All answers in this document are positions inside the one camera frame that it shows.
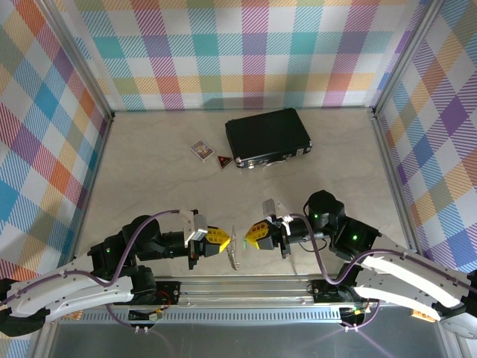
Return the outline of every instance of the small box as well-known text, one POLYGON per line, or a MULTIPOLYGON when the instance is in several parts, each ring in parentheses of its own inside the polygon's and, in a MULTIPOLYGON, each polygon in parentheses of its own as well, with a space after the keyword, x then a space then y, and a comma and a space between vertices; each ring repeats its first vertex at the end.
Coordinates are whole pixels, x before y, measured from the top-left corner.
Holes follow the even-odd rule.
POLYGON ((225 124, 225 131, 239 168, 282 162, 312 149, 293 108, 233 119, 225 124))
POLYGON ((204 142, 199 140, 191 147, 191 151, 197 155, 203 162, 214 154, 214 151, 204 142))

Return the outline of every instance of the colorful checkered wall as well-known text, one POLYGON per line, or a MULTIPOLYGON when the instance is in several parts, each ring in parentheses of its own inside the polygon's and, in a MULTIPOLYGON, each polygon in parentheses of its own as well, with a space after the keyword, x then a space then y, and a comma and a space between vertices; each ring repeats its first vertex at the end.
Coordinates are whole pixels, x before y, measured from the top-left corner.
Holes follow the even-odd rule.
MULTIPOLYGON (((0 1, 0 278, 66 260, 105 128, 34 0, 0 1)), ((28 342, 0 333, 0 357, 28 342)))
POLYGON ((56 0, 116 110, 369 105, 423 2, 56 0))
POLYGON ((446 1, 382 118, 423 248, 477 269, 477 0, 446 1))

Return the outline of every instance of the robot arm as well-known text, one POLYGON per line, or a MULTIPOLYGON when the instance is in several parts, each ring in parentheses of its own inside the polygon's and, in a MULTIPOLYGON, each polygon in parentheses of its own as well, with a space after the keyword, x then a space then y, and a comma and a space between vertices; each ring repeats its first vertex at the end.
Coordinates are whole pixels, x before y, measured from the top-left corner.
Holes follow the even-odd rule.
MULTIPOLYGON (((264 203, 266 220, 246 234, 255 248, 279 248, 283 258, 291 244, 312 240, 322 275, 335 288, 361 298, 383 300, 418 310, 445 322, 466 338, 477 338, 477 277, 445 268, 400 247, 377 229, 344 214, 344 205, 328 192, 313 194, 308 214, 280 215, 274 202, 264 203), (315 239, 329 238, 329 249, 350 262, 336 280, 326 273, 315 239)), ((200 256, 222 252, 230 237, 207 227, 197 211, 179 211, 183 230, 161 233, 155 216, 140 216, 91 247, 87 254, 33 280, 0 280, 0 331, 21 336, 46 321, 86 308, 119 302, 157 305, 157 283, 141 261, 187 257, 193 269, 200 256)))
MULTIPOLYGON (((291 244, 311 238, 330 238, 329 249, 345 261, 344 272, 330 284, 345 285, 362 298, 383 300, 420 311, 453 332, 466 331, 477 338, 477 282, 473 275, 445 268, 397 245, 377 229, 345 215, 344 205, 328 192, 313 194, 309 212, 275 213, 274 203, 264 203, 266 220, 252 226, 246 240, 255 248, 279 248, 282 257, 291 254, 291 244), (301 219, 309 222, 310 228, 301 219)), ((320 254, 315 249, 318 263, 320 254)))
POLYGON ((157 220, 140 216, 88 253, 48 274, 22 282, 0 280, 0 299, 7 305, 0 311, 0 331, 21 336, 77 310, 147 301, 157 291, 156 282, 151 269, 138 266, 136 258, 187 257, 189 269, 193 269, 200 256, 209 257, 227 247, 230 237, 217 227, 207 227, 197 211, 177 213, 182 231, 161 233, 157 220))

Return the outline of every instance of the white floor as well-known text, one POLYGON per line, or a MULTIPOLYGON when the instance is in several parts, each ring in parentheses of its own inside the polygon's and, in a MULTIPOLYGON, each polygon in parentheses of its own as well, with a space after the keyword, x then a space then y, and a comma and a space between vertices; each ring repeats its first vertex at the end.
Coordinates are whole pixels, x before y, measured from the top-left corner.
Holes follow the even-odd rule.
MULTIPOLYGON (((101 170, 89 203, 79 253, 143 214, 194 209, 209 225, 231 231, 234 225, 241 268, 233 271, 224 252, 200 258, 193 271, 186 258, 149 261, 156 275, 311 274, 314 254, 292 246, 282 260, 278 249, 245 250, 241 239, 263 219, 262 202, 273 198, 291 212, 321 189, 344 202, 348 216, 377 227, 405 244, 391 191, 365 110, 300 110, 313 141, 310 154, 286 163, 221 170, 216 157, 202 163, 189 149, 198 140, 218 155, 231 157, 224 124, 261 111, 119 113, 113 123, 101 170)), ((160 221, 162 231, 180 230, 176 218, 160 221)), ((326 267, 337 273, 343 262, 322 251, 326 267)))

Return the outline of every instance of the red triangle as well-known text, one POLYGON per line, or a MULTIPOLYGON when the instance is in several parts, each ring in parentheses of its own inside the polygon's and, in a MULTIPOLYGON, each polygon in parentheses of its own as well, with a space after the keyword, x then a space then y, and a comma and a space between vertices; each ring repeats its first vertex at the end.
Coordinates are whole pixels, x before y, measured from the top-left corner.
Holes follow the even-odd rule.
POLYGON ((232 161, 232 158, 229 157, 221 157, 220 155, 217 156, 218 163, 221 165, 221 169, 225 168, 227 164, 232 161))

